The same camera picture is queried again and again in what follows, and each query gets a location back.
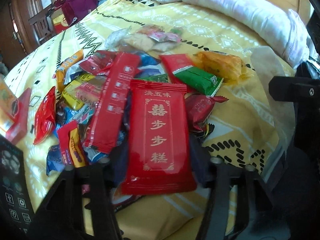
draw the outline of dark red candy package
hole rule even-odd
[[[129,166],[122,193],[195,190],[184,105],[186,85],[133,80],[130,86]]]
[[[208,97],[205,95],[191,95],[186,98],[188,125],[191,131],[205,131],[207,121],[211,115],[215,102],[228,101],[225,97]]]
[[[79,66],[92,75],[108,75],[115,60],[117,52],[107,50],[97,50],[95,54],[87,60],[81,62]]]
[[[184,84],[180,79],[173,75],[173,71],[186,66],[193,66],[193,62],[187,56],[187,54],[159,55],[159,57],[162,60],[164,68],[170,77],[171,82],[175,84]],[[192,93],[195,92],[195,90],[187,86],[187,92]]]
[[[56,87],[52,87],[41,102],[35,115],[35,135],[33,144],[41,143],[55,128]]]
[[[130,81],[139,63],[139,56],[118,52],[108,79],[102,87],[102,93],[84,141],[85,147],[110,153],[116,146]]]

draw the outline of metal bolt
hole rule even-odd
[[[215,163],[215,164],[220,164],[223,162],[223,160],[221,158],[218,158],[218,157],[211,157],[210,161],[212,163]]]
[[[108,163],[110,159],[108,157],[103,157],[100,160],[98,160],[99,163]]]
[[[66,166],[64,167],[64,169],[65,169],[66,171],[72,171],[73,168],[74,168],[74,166],[71,165],[71,164],[68,164],[68,165],[66,165]]]
[[[245,169],[246,169],[247,171],[255,171],[255,170],[256,170],[255,166],[253,166],[253,165],[251,165],[251,164],[246,165],[246,166],[245,166]]]

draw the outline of wooden chair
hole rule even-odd
[[[37,13],[35,16],[29,19],[29,24],[33,29],[34,36],[39,46],[53,36],[57,35],[52,20],[50,17],[47,17],[46,14],[52,5],[49,5],[41,12]]]

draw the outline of yellow bed sheet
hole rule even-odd
[[[28,113],[28,133],[18,143],[25,158],[26,180],[33,209],[36,211],[52,183],[59,175],[47,177],[46,155],[51,145],[58,144],[52,135],[33,146],[34,116],[40,102],[55,85],[52,79],[57,65],[79,49],[85,57],[102,49],[108,35],[132,26],[132,31],[144,24],[157,24],[169,31],[173,26],[184,29],[182,43],[168,52],[197,53],[217,50],[240,56],[250,63],[247,49],[267,45],[254,31],[236,20],[210,9],[182,2],[157,5],[151,0],[108,0],[77,25],[53,37],[23,59],[5,81],[17,96],[32,88]],[[280,60],[287,75],[293,70]],[[266,95],[254,70],[254,76],[238,86],[223,85],[217,95],[229,98],[216,104],[210,122],[214,132],[204,146],[212,156],[220,155],[235,166],[253,164],[259,172],[275,150],[278,135]],[[132,240],[195,239],[204,214],[208,190],[148,196],[118,212],[116,217],[124,237]],[[230,212],[227,231],[231,230],[236,212],[236,191],[230,192]],[[85,210],[85,224],[92,234],[90,212]]]

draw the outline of maroon bag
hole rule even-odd
[[[61,8],[68,25],[81,21],[98,5],[98,0],[56,0],[54,6]]]

